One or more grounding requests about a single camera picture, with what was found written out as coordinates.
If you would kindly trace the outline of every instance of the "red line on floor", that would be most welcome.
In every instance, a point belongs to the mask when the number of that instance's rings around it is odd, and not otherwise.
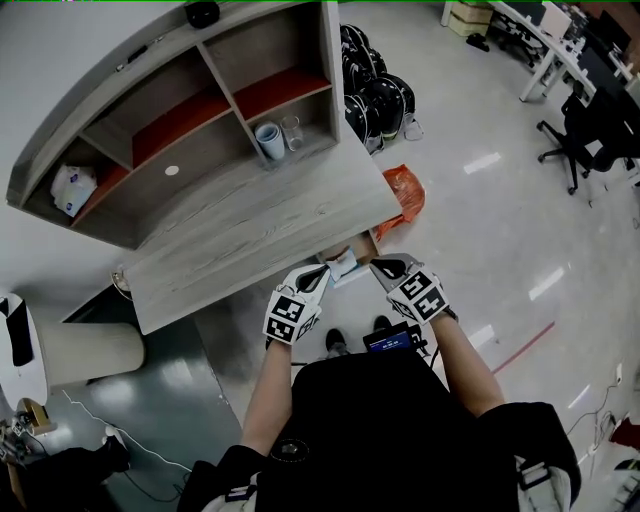
[[[542,338],[545,334],[547,334],[547,332],[549,332],[553,326],[556,325],[555,322],[551,322],[549,325],[547,325],[544,329],[542,329],[538,334],[536,334],[533,339],[527,343],[524,347],[522,347],[520,350],[518,350],[515,354],[513,354],[509,359],[507,359],[504,363],[502,363],[500,366],[498,366],[495,370],[493,370],[492,373],[496,374],[498,373],[500,370],[502,370],[505,366],[507,366],[508,364],[511,364],[513,361],[515,361],[518,357],[520,357],[524,352],[526,352],[529,348],[531,348],[533,346],[533,344],[538,341],[540,338]]]

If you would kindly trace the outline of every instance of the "black shirt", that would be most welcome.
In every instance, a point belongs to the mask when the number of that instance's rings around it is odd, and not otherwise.
[[[580,487],[551,405],[506,404],[475,418],[412,350],[354,354],[303,368],[293,414],[268,458],[232,447],[194,466],[179,511],[200,511],[259,472],[257,510],[517,510],[515,455]]]

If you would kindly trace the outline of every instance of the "white cup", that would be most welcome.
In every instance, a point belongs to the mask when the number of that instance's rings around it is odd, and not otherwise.
[[[262,123],[255,129],[262,150],[273,160],[284,158],[284,139],[280,127],[272,122]]]

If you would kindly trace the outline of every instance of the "cable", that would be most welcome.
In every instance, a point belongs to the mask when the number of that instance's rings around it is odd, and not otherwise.
[[[183,492],[183,488],[180,487],[179,485],[173,484],[173,488],[176,490],[177,494],[171,498],[170,500],[163,500],[162,498],[156,498],[155,496],[152,496],[151,494],[149,494],[147,491],[145,491],[142,487],[140,487],[137,483],[134,482],[133,478],[131,478],[129,476],[129,474],[125,471],[124,473],[122,473],[128,480],[129,482],[131,482],[133,484],[133,486],[138,489],[142,494],[146,495],[149,499],[152,499],[153,501],[157,501],[158,503],[173,503],[174,501],[176,501],[180,496],[182,496],[182,492]]]
[[[27,430],[25,429],[24,431],[25,434],[27,434],[31,439],[33,439],[36,443],[38,443],[40,445],[40,447],[42,448],[42,451],[44,452],[44,454],[47,457],[50,457],[49,452],[47,451],[47,449],[44,447],[44,445],[40,442],[39,439],[37,439],[35,436],[33,436],[32,434],[30,434],[29,432],[27,432]]]
[[[97,416],[94,416],[93,414],[91,414],[91,412],[89,411],[89,409],[87,409],[84,404],[82,402],[80,402],[79,400],[71,400],[71,397],[67,394],[67,392],[63,389],[62,392],[64,393],[64,396],[67,397],[67,399],[69,400],[69,402],[71,402],[72,404],[78,404],[80,407],[82,407],[84,409],[84,411],[91,416],[91,418],[93,418],[96,421],[100,421],[102,423],[104,423],[105,425],[107,425],[108,427],[113,427],[115,428],[118,432],[122,432],[125,436],[127,436],[129,439],[131,439],[131,441],[133,441],[136,445],[138,445],[138,447],[140,447],[142,450],[144,450],[147,453],[150,453],[151,455],[155,455],[156,457],[158,457],[162,462],[164,462],[165,464],[169,464],[170,466],[178,466],[179,468],[184,469],[185,471],[188,471],[189,473],[191,473],[191,470],[186,467],[183,466],[182,464],[179,464],[178,462],[172,462],[170,460],[165,459],[162,455],[160,455],[159,453],[156,453],[154,451],[151,450],[147,450],[144,446],[142,446],[138,441],[136,441],[133,437],[131,437],[131,434],[129,434],[129,432],[127,432],[126,430],[123,430],[121,428],[116,427],[115,425],[111,424],[111,423],[107,423],[106,421],[104,421],[102,418],[98,418]]]
[[[436,347],[436,351],[433,353],[433,357],[431,358],[431,364],[429,365],[429,368],[431,368],[433,370],[433,365],[436,362],[436,357],[438,357],[438,354],[440,353],[440,347]]]
[[[612,386],[609,386],[609,387],[607,388],[606,393],[604,394],[604,401],[602,402],[602,405],[601,405],[597,410],[595,410],[595,411],[593,411],[593,412],[586,412],[586,413],[584,413],[582,416],[580,416],[580,417],[577,419],[577,421],[573,424],[573,426],[572,426],[572,427],[567,431],[567,435],[571,434],[571,432],[573,432],[573,429],[574,429],[574,428],[576,428],[576,426],[578,425],[578,423],[580,423],[580,421],[582,421],[582,419],[583,419],[583,418],[586,418],[587,416],[595,416],[595,417],[596,417],[596,421],[597,421],[598,413],[599,413],[602,409],[604,409],[604,406],[605,406],[605,404],[607,403],[607,398],[609,397],[609,391],[610,391],[611,389],[613,389],[613,388],[617,388],[617,387],[618,387],[618,385],[617,385],[617,384],[614,384],[614,385],[612,385]]]

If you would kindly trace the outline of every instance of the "person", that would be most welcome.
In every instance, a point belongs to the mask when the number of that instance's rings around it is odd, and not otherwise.
[[[6,471],[0,471],[1,502],[10,512],[87,510],[104,480],[129,469],[130,454],[120,433],[113,427],[105,430],[95,451],[69,448],[25,466],[6,460]]]
[[[567,510],[580,472],[553,407],[506,403],[450,311],[431,327],[448,390],[414,349],[349,354],[337,329],[292,387],[271,342],[240,444],[195,464],[178,511],[541,510],[538,483]]]

